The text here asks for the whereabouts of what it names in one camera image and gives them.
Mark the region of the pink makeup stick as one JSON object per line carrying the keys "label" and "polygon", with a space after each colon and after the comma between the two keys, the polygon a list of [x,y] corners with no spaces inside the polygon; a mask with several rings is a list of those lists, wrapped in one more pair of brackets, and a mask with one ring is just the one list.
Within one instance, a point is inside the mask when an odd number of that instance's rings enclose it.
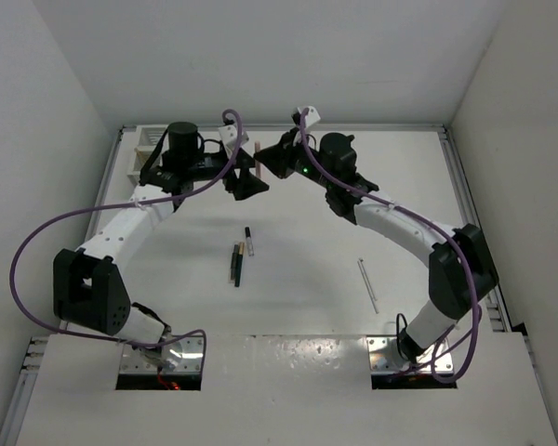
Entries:
{"label": "pink makeup stick", "polygon": [[254,159],[255,159],[255,175],[258,179],[261,179],[261,172],[262,172],[262,166],[261,163],[259,161],[259,153],[261,152],[261,144],[260,141],[255,141],[254,143]]}

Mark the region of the black clear mascara tube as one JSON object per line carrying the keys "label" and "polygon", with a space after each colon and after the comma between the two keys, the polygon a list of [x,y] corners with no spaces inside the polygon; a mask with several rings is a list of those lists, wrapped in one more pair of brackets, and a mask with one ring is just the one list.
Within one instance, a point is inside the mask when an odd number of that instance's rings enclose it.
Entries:
{"label": "black clear mascara tube", "polygon": [[245,227],[246,249],[248,256],[254,255],[254,246],[250,227]]}

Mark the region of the dark green gold pencil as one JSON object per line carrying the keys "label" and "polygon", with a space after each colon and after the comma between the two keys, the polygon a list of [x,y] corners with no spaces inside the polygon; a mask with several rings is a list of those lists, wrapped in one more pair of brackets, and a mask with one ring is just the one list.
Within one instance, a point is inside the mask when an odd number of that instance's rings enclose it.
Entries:
{"label": "dark green gold pencil", "polygon": [[244,262],[246,244],[244,242],[239,243],[238,254],[236,257],[235,269],[234,269],[234,286],[239,287],[242,280],[242,270]]}

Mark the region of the black grey makeup pencil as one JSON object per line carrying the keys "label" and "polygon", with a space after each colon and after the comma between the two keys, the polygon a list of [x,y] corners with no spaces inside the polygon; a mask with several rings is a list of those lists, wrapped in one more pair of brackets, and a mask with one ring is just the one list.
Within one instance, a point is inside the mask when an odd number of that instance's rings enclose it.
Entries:
{"label": "black grey makeup pencil", "polygon": [[230,272],[229,272],[229,281],[230,282],[234,282],[235,269],[236,269],[236,262],[237,262],[238,254],[239,254],[239,243],[235,243],[232,247],[232,256],[231,256],[231,262],[230,262]]}

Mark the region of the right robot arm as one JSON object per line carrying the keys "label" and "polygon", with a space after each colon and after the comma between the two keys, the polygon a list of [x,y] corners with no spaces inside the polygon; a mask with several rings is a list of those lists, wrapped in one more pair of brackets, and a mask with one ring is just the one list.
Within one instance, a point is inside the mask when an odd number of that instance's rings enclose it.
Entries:
{"label": "right robot arm", "polygon": [[329,133],[313,150],[293,129],[255,159],[276,177],[300,174],[323,187],[337,216],[384,236],[427,267],[429,299],[392,343],[392,358],[405,367],[498,285],[498,272],[480,228],[433,223],[392,201],[358,172],[352,142],[351,136]]}

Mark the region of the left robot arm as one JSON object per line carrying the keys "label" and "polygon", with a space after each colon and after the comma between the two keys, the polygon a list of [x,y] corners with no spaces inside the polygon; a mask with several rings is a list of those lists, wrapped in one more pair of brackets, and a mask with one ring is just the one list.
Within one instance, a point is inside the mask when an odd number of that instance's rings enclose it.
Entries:
{"label": "left robot arm", "polygon": [[193,194],[197,182],[217,180],[237,201],[268,190],[252,174],[253,158],[243,150],[247,132],[226,121],[219,128],[219,149],[205,150],[197,125],[170,124],[139,172],[128,206],[91,239],[63,249],[53,262],[53,309],[57,317],[122,341],[153,346],[168,326],[132,301],[123,272],[154,230]]}

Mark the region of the white two-slot organizer box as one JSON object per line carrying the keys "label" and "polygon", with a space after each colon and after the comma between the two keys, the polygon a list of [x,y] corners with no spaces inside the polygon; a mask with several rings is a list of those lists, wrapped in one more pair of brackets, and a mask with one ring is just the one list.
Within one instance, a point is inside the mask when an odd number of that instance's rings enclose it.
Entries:
{"label": "white two-slot organizer box", "polygon": [[152,152],[150,156],[145,156],[134,149],[138,146],[154,146],[155,148],[165,130],[166,128],[161,125],[137,125],[125,132],[130,143],[126,175],[133,186],[139,184],[140,171],[153,154]]}

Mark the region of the thin clear silver stick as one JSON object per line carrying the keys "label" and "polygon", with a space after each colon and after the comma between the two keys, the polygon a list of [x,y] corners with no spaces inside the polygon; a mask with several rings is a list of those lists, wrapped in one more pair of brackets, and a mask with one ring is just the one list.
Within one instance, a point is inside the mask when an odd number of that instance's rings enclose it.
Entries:
{"label": "thin clear silver stick", "polygon": [[366,271],[366,269],[365,269],[365,262],[364,262],[364,260],[360,257],[360,258],[358,258],[358,260],[357,260],[357,264],[358,264],[358,268],[359,268],[359,270],[360,270],[360,272],[361,272],[361,275],[362,275],[362,278],[363,278],[363,281],[364,281],[364,284],[365,284],[365,288],[366,288],[366,290],[367,290],[367,293],[368,293],[368,296],[369,296],[371,305],[372,305],[372,307],[373,307],[375,313],[376,313],[376,314],[379,314],[378,300],[377,300],[377,298],[376,298],[374,289],[373,289],[372,284],[371,284],[371,282],[370,282],[370,280],[369,280],[369,277],[368,277],[368,275],[367,275],[367,271]]}

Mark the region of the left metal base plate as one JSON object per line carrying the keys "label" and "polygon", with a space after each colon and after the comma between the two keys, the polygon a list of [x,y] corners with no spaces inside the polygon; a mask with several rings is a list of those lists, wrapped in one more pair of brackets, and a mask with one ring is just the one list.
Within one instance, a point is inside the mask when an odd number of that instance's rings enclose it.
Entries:
{"label": "left metal base plate", "polygon": [[191,336],[161,348],[124,346],[119,365],[121,375],[199,374],[204,358],[203,337]]}

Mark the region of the metal base plate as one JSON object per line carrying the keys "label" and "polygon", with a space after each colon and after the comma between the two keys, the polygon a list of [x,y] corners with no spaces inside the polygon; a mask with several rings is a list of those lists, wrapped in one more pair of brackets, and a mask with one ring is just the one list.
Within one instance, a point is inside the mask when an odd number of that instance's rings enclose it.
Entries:
{"label": "metal base plate", "polygon": [[121,375],[199,374],[204,358],[203,337],[191,336],[161,348],[124,346],[119,365]]}
{"label": "metal base plate", "polygon": [[448,351],[447,341],[434,349],[428,347],[417,357],[417,364],[400,360],[397,356],[393,335],[367,336],[365,338],[370,371],[375,376],[412,375],[435,372],[439,375],[452,375],[455,372],[452,354]]}

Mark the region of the aluminium frame rail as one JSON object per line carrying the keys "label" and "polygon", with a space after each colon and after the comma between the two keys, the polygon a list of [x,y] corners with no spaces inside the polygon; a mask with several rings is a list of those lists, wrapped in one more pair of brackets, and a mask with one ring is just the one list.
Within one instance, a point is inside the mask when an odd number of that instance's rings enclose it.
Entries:
{"label": "aluminium frame rail", "polygon": [[[452,132],[444,126],[438,134],[462,220],[482,227]],[[498,285],[485,298],[485,305],[492,330],[495,333],[511,332],[512,324],[508,309]]]}

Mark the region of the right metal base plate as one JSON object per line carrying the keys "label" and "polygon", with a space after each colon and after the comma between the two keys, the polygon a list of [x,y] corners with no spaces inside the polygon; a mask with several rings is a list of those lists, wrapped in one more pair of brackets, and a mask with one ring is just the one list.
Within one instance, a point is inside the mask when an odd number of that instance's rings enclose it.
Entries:
{"label": "right metal base plate", "polygon": [[452,354],[448,351],[447,341],[434,349],[428,347],[417,357],[417,364],[400,360],[397,356],[393,335],[367,336],[365,338],[370,371],[375,376],[412,375],[435,372],[439,375],[452,375],[455,372]]}

